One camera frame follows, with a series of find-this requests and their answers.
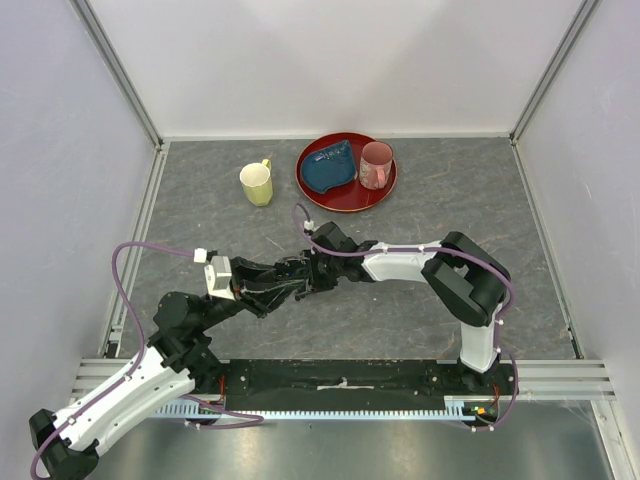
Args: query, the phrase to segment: blue bowl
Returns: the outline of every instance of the blue bowl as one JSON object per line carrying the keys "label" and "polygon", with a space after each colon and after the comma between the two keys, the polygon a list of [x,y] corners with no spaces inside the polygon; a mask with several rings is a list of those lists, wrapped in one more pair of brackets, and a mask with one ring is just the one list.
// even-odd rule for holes
{"label": "blue bowl", "polygon": [[300,165],[302,181],[314,192],[326,193],[356,176],[356,162],[349,140],[310,153]]}

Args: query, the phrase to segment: white connector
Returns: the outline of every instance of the white connector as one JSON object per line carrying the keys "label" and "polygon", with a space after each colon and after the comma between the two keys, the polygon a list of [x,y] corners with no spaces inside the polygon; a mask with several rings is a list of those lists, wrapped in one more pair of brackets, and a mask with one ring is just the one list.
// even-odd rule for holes
{"label": "white connector", "polygon": [[196,248],[193,251],[193,262],[194,263],[207,263],[207,249],[206,248]]}

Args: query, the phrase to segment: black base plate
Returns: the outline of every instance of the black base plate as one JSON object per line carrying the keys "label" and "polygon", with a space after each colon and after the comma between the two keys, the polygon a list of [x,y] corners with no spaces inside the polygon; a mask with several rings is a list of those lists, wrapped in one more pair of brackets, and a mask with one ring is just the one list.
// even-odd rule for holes
{"label": "black base plate", "polygon": [[[511,364],[472,379],[437,360],[230,360],[223,364],[226,407],[240,411],[441,410],[444,397],[513,393]],[[318,387],[347,386],[359,389]],[[201,393],[220,393],[215,391]]]}

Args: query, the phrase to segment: mug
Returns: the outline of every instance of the mug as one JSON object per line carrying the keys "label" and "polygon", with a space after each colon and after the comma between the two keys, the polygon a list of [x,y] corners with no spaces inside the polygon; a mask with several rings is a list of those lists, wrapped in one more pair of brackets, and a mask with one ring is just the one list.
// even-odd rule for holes
{"label": "mug", "polygon": [[360,183],[370,190],[379,190],[389,181],[393,150],[386,143],[370,142],[362,149]]}
{"label": "mug", "polygon": [[271,183],[271,160],[265,158],[262,163],[250,163],[240,170],[240,182],[245,195],[256,207],[268,205],[273,197]]}

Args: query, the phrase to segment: white wall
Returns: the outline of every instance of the white wall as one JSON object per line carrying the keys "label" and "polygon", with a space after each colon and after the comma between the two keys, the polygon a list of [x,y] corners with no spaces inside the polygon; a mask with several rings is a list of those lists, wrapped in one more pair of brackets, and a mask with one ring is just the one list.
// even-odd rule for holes
{"label": "white wall", "polygon": [[580,0],[92,0],[165,136],[508,132]]}
{"label": "white wall", "polygon": [[640,3],[602,2],[521,142],[587,352],[640,445]]}
{"label": "white wall", "polygon": [[25,479],[29,417],[97,352],[153,149],[68,1],[0,18],[0,477]]}

